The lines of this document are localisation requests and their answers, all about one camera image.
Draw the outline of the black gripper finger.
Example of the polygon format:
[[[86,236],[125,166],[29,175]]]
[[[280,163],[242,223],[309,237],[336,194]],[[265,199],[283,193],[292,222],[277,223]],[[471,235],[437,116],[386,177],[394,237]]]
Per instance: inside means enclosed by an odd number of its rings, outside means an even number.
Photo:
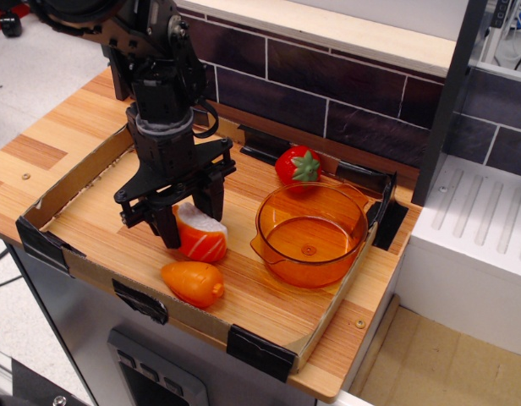
[[[222,220],[224,202],[224,177],[220,173],[204,176],[193,193],[195,207],[207,216]]]
[[[153,233],[162,239],[167,248],[178,249],[181,246],[178,224],[171,206],[153,209],[150,225]]]

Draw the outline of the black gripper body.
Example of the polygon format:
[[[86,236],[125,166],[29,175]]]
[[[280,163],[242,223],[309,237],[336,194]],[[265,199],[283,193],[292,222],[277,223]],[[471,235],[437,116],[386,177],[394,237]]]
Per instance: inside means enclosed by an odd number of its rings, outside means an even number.
[[[197,144],[192,128],[168,134],[129,127],[139,158],[137,173],[114,195],[123,223],[133,227],[151,220],[153,209],[172,206],[191,196],[206,175],[225,177],[236,170],[230,155],[233,142],[215,138]]]

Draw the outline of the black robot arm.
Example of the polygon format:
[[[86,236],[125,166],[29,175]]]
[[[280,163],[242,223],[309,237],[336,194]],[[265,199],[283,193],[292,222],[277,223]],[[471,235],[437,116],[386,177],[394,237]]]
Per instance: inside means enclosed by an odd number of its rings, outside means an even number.
[[[173,207],[191,198],[220,220],[224,179],[235,169],[232,141],[193,130],[196,107],[208,108],[206,67],[172,1],[32,1],[55,31],[93,41],[109,60],[118,99],[131,98],[127,127],[137,173],[115,194],[128,227],[150,225],[170,249],[181,245]]]

